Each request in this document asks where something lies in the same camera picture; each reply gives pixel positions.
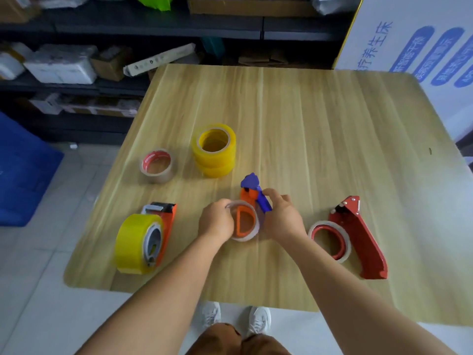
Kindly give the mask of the orange tape dispenser grey roller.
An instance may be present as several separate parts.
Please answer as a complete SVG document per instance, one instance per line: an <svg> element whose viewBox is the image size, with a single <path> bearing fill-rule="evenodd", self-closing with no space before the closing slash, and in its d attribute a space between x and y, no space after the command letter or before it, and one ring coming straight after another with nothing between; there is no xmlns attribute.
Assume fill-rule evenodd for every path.
<svg viewBox="0 0 473 355"><path fill-rule="evenodd" d="M159 216L163 223L160 226L151 226L145 237L143 249L149 267L157 267L162 263L172 232L176 207L175 203L152 202L141 210L141 214Z"/></svg>

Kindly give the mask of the person's left white shoe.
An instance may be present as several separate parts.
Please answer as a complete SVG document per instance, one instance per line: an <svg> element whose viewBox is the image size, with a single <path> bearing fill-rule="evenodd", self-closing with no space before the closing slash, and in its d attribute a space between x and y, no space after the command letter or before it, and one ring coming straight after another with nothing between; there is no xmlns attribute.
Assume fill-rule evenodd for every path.
<svg viewBox="0 0 473 355"><path fill-rule="evenodd" d="M201 311L203 329L221 323L221 307L219 302L203 302Z"/></svg>

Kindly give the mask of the person's right hand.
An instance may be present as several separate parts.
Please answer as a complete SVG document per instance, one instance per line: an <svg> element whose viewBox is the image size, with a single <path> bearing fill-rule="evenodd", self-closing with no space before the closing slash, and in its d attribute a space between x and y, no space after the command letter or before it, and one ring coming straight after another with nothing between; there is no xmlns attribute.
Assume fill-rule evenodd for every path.
<svg viewBox="0 0 473 355"><path fill-rule="evenodd" d="M307 237L303 219L294 205L290 218L265 218L263 227L266 234L279 244Z"/></svg>

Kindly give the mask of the person's left hand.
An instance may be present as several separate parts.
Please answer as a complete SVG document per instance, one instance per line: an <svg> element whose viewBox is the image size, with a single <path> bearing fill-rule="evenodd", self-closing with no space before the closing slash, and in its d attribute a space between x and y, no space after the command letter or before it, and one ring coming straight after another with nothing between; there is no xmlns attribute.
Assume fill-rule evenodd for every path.
<svg viewBox="0 0 473 355"><path fill-rule="evenodd" d="M208 204L199 218L198 237L209 239L212 244L221 247L233 235L235 226L226 198Z"/></svg>

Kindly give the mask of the brown tape roll red core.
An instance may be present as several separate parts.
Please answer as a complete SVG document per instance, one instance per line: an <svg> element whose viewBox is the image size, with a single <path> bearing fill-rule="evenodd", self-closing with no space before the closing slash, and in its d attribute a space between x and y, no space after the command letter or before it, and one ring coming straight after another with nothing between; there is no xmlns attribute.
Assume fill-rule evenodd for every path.
<svg viewBox="0 0 473 355"><path fill-rule="evenodd" d="M145 154L139 162L143 179L148 183L164 184L175 175L176 160L167 149L155 149Z"/></svg>

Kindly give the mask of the green plastic bag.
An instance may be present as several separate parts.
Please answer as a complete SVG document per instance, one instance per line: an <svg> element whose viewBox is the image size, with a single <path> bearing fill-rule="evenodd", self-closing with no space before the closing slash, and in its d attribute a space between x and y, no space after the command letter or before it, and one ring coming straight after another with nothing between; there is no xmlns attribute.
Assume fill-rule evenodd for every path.
<svg viewBox="0 0 473 355"><path fill-rule="evenodd" d="M161 12L167 12L171 10L171 4L173 0L138 0L139 3L145 7L159 10Z"/></svg>

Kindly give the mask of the row of flat white boxes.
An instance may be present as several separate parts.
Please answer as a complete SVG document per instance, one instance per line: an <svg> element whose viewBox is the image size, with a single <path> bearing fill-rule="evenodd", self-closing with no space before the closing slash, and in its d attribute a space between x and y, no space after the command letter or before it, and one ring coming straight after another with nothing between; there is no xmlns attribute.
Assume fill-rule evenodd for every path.
<svg viewBox="0 0 473 355"><path fill-rule="evenodd" d="M48 115L74 113L134 118L143 98L137 96L80 96L36 93L28 101L38 111Z"/></svg>

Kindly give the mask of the person's right forearm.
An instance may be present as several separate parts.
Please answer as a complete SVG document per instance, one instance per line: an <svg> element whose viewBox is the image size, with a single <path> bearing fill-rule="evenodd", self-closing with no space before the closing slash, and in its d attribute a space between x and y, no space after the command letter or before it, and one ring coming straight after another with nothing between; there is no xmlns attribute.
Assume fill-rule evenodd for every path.
<svg viewBox="0 0 473 355"><path fill-rule="evenodd" d="M344 355L456 355L305 233L278 234L274 239L298 266Z"/></svg>

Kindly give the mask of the clear plastic bag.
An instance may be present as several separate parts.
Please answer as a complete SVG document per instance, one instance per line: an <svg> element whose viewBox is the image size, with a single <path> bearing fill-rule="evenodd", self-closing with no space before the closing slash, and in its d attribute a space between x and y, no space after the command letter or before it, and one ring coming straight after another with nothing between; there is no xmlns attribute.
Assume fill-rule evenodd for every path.
<svg viewBox="0 0 473 355"><path fill-rule="evenodd" d="M37 0L41 9L77 8L89 0Z"/></svg>

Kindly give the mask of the black metal shelf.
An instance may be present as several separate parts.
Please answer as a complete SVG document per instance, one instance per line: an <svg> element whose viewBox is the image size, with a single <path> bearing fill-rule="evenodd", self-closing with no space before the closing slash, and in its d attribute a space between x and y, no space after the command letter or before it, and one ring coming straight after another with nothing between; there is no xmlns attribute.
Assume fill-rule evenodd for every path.
<svg viewBox="0 0 473 355"><path fill-rule="evenodd" d="M190 42L204 51L203 41L222 41L226 55L209 52L203 63L236 65L246 49L280 49L297 65L331 68L354 14L315 18L272 18L192 15L186 2L169 12L146 8L137 1L90 0L75 9L46 10L23 24L0 24L0 41L20 41L32 49L46 43L131 47L145 59ZM98 79L92 85L43 85L25 72L16 80L0 81L0 111L48 142L121 145L131 119L104 115L42 114L26 101L38 92L81 96L145 96L147 75L119 82Z"/></svg>

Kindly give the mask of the grey plastic bag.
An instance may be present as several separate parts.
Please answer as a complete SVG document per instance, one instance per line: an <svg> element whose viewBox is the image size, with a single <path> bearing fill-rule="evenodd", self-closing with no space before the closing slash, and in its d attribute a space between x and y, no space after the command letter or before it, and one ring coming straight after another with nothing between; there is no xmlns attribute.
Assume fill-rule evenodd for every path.
<svg viewBox="0 0 473 355"><path fill-rule="evenodd" d="M314 9L321 15L356 11L361 0L310 0Z"/></svg>

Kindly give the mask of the thin clear tape roll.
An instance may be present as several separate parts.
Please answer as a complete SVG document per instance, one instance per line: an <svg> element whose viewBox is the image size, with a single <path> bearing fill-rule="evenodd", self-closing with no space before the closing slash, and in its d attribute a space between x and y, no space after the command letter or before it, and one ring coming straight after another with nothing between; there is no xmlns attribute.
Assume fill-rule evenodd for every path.
<svg viewBox="0 0 473 355"><path fill-rule="evenodd" d="M260 222L255 208L242 200L231 201L232 215L235 221L235 230L231 237L238 242L253 239L259 232Z"/></svg>

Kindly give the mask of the orange blue-handled tape dispenser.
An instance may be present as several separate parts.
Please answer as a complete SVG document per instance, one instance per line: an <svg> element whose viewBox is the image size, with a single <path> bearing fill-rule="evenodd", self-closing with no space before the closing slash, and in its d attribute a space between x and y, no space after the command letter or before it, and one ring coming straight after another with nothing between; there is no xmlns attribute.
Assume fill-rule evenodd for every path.
<svg viewBox="0 0 473 355"><path fill-rule="evenodd" d="M246 175L240 186L240 200L250 203L255 208L261 226L262 216L271 211L272 207L266 196L263 195L257 175L255 173Z"/></svg>

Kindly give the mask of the red metal tape dispenser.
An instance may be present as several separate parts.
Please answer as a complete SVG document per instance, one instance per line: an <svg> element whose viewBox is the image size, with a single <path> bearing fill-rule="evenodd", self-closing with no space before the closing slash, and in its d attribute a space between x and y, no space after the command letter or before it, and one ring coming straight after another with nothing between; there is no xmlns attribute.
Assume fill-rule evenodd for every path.
<svg viewBox="0 0 473 355"><path fill-rule="evenodd" d="M329 221L342 226L348 233L352 251L361 264L360 276L366 280L386 280L387 261L360 213L360 197L352 195L341 201L329 214Z"/></svg>

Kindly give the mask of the flattened brown cardboard box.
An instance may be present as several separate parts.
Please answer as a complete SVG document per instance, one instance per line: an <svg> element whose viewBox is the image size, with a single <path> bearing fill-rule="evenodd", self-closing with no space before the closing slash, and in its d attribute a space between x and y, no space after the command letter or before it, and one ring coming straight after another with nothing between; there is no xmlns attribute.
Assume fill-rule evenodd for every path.
<svg viewBox="0 0 473 355"><path fill-rule="evenodd" d="M288 60L280 49L246 49L241 52L238 63L250 67L283 67L288 65Z"/></svg>

